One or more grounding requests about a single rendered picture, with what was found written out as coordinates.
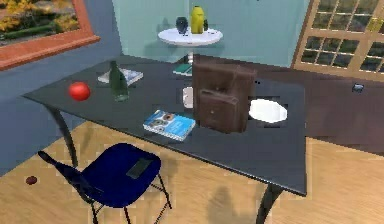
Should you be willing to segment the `white mug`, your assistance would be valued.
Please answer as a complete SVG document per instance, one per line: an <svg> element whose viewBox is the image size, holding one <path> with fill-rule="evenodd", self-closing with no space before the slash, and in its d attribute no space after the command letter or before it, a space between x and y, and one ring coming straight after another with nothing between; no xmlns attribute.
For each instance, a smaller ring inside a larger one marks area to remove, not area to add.
<svg viewBox="0 0 384 224"><path fill-rule="evenodd" d="M183 104L185 108L193 107L193 88L185 87L183 89Z"/></svg>

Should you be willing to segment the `blue spiral book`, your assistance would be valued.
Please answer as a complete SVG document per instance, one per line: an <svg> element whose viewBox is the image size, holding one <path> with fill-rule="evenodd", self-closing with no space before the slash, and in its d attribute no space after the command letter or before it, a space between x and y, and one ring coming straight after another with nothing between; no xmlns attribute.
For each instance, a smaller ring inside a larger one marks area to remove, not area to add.
<svg viewBox="0 0 384 224"><path fill-rule="evenodd" d="M191 118L157 110L145 120L143 128L173 140L184 141L195 124Z"/></svg>

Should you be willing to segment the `brown box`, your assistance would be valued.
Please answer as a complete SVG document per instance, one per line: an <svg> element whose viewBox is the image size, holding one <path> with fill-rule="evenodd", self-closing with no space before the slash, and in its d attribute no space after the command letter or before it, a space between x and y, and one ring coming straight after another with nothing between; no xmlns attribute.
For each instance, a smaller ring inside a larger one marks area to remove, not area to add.
<svg viewBox="0 0 384 224"><path fill-rule="evenodd" d="M246 130L257 71L235 64L193 64L193 117L222 133Z"/></svg>

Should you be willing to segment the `green book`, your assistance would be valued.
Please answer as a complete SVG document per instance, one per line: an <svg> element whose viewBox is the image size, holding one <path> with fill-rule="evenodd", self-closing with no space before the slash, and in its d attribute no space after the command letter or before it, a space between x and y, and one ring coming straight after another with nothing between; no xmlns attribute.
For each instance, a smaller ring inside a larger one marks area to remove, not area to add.
<svg viewBox="0 0 384 224"><path fill-rule="evenodd" d="M191 64L179 64L174 70L174 74L191 76L192 75L192 65Z"/></svg>

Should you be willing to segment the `white grey book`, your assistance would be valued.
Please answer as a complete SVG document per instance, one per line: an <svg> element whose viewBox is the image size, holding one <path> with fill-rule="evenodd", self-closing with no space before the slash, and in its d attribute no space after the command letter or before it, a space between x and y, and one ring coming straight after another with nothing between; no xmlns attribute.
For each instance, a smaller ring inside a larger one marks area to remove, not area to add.
<svg viewBox="0 0 384 224"><path fill-rule="evenodd" d="M126 79L127 85L130 86L131 84L137 82L143 77L142 72L133 71L129 69L120 68L120 71L124 74L124 77ZM103 75L98 77L98 80L102 83L109 83L109 72L104 73Z"/></svg>

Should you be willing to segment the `white round side table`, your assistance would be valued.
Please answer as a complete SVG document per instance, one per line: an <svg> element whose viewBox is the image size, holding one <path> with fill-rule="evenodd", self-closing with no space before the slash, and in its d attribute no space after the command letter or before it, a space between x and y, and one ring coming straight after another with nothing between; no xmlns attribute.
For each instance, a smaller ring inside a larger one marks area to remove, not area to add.
<svg viewBox="0 0 384 224"><path fill-rule="evenodd" d="M220 41L223 34L215 29L209 28L202 34L192 34L190 29L187 29L185 34L180 34L176 28L166 29L158 34L158 38L170 45L190 48L188 53L188 63L193 63L193 49L199 46L208 46Z"/></svg>

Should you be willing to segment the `white plate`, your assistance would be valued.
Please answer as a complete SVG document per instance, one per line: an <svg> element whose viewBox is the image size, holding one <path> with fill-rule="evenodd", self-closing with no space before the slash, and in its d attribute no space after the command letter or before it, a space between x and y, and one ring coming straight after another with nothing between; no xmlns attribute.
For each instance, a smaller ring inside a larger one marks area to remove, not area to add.
<svg viewBox="0 0 384 224"><path fill-rule="evenodd" d="M255 120L270 124L284 121L288 117L288 111L282 105L266 99L252 100L248 114Z"/></svg>

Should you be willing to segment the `dark phone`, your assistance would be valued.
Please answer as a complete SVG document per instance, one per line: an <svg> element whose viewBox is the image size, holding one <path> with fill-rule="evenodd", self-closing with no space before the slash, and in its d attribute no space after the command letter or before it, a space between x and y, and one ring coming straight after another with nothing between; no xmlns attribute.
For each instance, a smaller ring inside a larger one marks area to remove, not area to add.
<svg viewBox="0 0 384 224"><path fill-rule="evenodd" d="M152 163L150 159L140 158L126 173L132 179L139 178Z"/></svg>

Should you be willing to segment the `dark green glass bottle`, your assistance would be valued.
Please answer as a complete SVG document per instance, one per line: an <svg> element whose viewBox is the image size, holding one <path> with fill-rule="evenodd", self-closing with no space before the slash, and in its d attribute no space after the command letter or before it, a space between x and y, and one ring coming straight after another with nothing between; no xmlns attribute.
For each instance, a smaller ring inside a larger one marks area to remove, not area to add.
<svg viewBox="0 0 384 224"><path fill-rule="evenodd" d="M117 102L128 99L128 88L124 74L120 71L117 62L110 62L109 84Z"/></svg>

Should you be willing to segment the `dark blue vase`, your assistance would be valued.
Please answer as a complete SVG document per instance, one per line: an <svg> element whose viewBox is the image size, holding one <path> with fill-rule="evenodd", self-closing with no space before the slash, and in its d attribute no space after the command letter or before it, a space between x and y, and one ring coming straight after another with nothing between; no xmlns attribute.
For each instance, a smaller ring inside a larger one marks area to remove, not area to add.
<svg viewBox="0 0 384 224"><path fill-rule="evenodd" d="M188 20L186 17L178 17L176 19L176 29L180 34L185 34L188 29Z"/></svg>

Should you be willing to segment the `yellow vase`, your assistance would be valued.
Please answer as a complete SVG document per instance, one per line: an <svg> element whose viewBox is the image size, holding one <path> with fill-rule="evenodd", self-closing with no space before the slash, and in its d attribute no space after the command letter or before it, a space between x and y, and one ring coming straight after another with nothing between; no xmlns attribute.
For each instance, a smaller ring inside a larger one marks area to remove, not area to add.
<svg viewBox="0 0 384 224"><path fill-rule="evenodd" d="M204 11L200 6L195 6L191 12L191 33L202 34L204 31Z"/></svg>

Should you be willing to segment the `blue chair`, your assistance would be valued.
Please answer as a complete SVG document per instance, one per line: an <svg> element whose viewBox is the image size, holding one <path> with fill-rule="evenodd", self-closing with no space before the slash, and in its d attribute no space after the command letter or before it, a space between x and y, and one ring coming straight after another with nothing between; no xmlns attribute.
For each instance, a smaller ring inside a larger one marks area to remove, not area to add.
<svg viewBox="0 0 384 224"><path fill-rule="evenodd" d="M53 165L91 206L93 224L99 224L97 214L104 206L123 208L127 223L131 224L127 206L139 199L149 186L163 192L167 200L154 224L158 224L166 208L172 208L160 175L161 159L131 144L117 143L107 148L83 171L56 161L44 151L39 151L38 156ZM139 178L132 179L126 173L140 158L150 159L152 163Z"/></svg>

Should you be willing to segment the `red apple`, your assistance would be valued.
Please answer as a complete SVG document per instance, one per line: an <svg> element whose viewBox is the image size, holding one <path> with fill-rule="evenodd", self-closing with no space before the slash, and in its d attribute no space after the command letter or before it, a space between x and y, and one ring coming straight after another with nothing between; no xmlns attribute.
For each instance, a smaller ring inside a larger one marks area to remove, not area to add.
<svg viewBox="0 0 384 224"><path fill-rule="evenodd" d="M87 100L90 93L90 88L84 82L75 82L69 86L69 95L76 101Z"/></svg>

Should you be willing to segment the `tan lattice window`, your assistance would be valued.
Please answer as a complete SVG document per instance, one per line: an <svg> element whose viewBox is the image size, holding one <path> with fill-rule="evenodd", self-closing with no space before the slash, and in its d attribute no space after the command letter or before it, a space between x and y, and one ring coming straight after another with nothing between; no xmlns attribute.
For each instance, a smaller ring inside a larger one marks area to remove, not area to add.
<svg viewBox="0 0 384 224"><path fill-rule="evenodd" d="M292 67L384 82L384 0L311 0Z"/></svg>

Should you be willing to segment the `orange framed window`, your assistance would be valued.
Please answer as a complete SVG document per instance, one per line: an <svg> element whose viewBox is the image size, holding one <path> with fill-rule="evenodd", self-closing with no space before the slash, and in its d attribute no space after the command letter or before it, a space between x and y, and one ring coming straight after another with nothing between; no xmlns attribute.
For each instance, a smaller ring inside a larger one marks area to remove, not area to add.
<svg viewBox="0 0 384 224"><path fill-rule="evenodd" d="M0 71L99 40L84 0L0 0Z"/></svg>

